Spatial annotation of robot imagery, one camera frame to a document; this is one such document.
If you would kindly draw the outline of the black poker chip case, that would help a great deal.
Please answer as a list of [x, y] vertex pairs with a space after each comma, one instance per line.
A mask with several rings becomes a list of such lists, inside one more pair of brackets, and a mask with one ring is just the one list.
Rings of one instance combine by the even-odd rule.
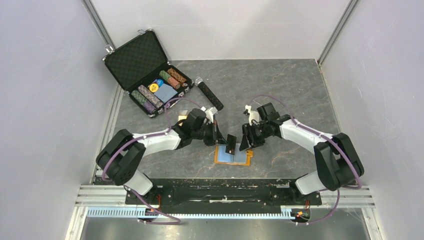
[[[149, 118], [155, 118], [162, 114], [166, 103], [169, 103], [170, 106], [175, 105], [178, 102], [178, 98], [183, 97], [194, 86], [192, 79], [169, 62], [165, 50], [153, 29], [146, 30], [117, 49], [112, 50], [102, 61], [120, 87], [128, 93], [130, 99]], [[148, 113], [131, 96], [131, 92], [134, 90], [138, 91], [140, 85], [144, 85], [149, 89], [149, 85], [152, 83], [158, 84], [159, 87], [162, 84], [171, 86], [159, 75], [160, 71], [167, 71], [170, 68], [175, 69], [186, 78], [186, 83], [180, 84], [180, 88], [175, 89], [177, 94], [164, 103], [162, 107], [156, 108], [153, 113]]]

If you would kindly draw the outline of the green red chip stack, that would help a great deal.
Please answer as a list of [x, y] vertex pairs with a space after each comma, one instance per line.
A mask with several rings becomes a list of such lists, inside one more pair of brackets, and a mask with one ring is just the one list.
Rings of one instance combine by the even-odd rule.
[[168, 72], [161, 70], [159, 72], [159, 76], [166, 80], [167, 83], [169, 83], [174, 89], [178, 90], [181, 87], [181, 84], [172, 77]]

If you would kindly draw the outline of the black VIP card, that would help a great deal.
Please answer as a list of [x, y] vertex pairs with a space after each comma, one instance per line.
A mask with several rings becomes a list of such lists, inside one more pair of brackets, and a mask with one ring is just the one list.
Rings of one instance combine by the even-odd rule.
[[230, 155], [235, 155], [236, 143], [237, 143], [237, 137], [234, 135], [228, 134], [226, 138], [225, 152]]

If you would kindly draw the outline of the left gold card in case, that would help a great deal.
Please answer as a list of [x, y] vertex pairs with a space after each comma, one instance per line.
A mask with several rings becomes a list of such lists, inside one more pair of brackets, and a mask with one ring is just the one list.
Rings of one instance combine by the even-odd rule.
[[177, 121], [177, 124], [179, 125], [179, 126], [182, 126], [182, 124], [183, 124], [183, 122], [187, 119], [187, 115], [179, 115], [178, 116], [178, 121]]

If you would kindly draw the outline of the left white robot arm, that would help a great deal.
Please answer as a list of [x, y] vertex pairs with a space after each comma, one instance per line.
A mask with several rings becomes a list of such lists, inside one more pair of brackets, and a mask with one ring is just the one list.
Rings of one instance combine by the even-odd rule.
[[164, 130], [146, 134], [132, 134], [119, 130], [96, 157], [96, 164], [115, 185], [126, 186], [138, 193], [145, 204], [157, 198], [155, 184], [138, 170], [144, 156], [162, 151], [182, 149], [193, 140], [206, 146], [223, 144], [224, 140], [216, 123], [215, 107], [194, 108], [185, 119]]

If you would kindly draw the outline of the brown patterned chip stack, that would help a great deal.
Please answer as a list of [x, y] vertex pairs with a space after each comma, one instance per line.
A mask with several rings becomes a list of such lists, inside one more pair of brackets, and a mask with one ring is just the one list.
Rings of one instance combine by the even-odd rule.
[[186, 83], [186, 78], [183, 77], [179, 72], [177, 72], [174, 68], [169, 68], [166, 71], [171, 77], [173, 77], [175, 80], [177, 80], [180, 84]]

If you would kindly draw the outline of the black glitter cylinder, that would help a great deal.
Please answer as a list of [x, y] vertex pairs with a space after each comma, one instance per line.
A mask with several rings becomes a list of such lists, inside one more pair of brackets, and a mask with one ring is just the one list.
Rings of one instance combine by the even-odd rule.
[[212, 92], [212, 90], [205, 84], [201, 77], [197, 77], [194, 81], [194, 85], [197, 86], [210, 103], [218, 110], [221, 111], [224, 108], [223, 103], [218, 97]]

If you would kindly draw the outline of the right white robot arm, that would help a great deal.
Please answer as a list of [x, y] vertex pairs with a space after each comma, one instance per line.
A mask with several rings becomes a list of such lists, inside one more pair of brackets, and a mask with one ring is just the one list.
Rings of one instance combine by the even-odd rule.
[[280, 115], [272, 103], [257, 109], [246, 105], [243, 113], [248, 116], [248, 122], [242, 125], [240, 150], [263, 146], [266, 138], [278, 137], [314, 155], [316, 170], [290, 185], [288, 196], [293, 203], [302, 204], [313, 192], [352, 188], [353, 181], [360, 182], [365, 170], [347, 134], [318, 131], [289, 114]]

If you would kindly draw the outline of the orange leather card holder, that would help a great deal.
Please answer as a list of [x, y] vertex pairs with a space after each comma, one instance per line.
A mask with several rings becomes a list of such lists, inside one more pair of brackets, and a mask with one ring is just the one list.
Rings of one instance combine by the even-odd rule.
[[214, 163], [233, 165], [233, 166], [250, 166], [254, 152], [250, 149], [239, 151], [240, 144], [236, 144], [234, 154], [226, 152], [225, 145], [217, 145], [215, 148]]

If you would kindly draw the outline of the blue card deck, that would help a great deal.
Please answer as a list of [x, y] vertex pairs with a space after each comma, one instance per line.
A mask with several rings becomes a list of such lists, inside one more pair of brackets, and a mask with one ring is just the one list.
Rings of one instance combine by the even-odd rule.
[[168, 84], [162, 84], [154, 95], [161, 100], [163, 103], [168, 102], [172, 99], [178, 92]]

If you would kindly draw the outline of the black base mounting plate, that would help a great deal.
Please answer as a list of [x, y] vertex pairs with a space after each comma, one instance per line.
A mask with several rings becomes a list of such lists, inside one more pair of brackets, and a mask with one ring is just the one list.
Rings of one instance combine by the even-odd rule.
[[287, 178], [154, 178], [144, 197], [166, 214], [277, 214], [282, 206], [320, 206], [321, 195], [299, 196]]

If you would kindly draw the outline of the purple patterned chip stack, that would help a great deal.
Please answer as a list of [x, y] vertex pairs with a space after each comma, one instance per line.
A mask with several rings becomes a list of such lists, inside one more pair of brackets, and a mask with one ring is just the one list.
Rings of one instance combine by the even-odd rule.
[[137, 90], [147, 99], [149, 100], [157, 109], [161, 108], [164, 103], [155, 96], [148, 88], [144, 85], [140, 85]]

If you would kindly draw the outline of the green purple chip stack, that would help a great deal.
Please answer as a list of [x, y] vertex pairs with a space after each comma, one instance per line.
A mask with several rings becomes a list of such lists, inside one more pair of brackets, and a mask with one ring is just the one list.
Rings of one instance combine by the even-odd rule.
[[138, 90], [133, 90], [130, 94], [141, 106], [146, 109], [149, 114], [153, 113], [156, 110], [156, 107]]

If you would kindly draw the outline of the yellow poker chip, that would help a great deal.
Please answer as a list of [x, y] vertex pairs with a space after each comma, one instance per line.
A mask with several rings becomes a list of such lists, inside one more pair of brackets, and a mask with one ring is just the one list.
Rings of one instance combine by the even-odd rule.
[[158, 89], [159, 89], [159, 85], [158, 85], [157, 83], [151, 83], [151, 84], [149, 85], [149, 90], [150, 90], [152, 93], [156, 93], [156, 92], [158, 91]]

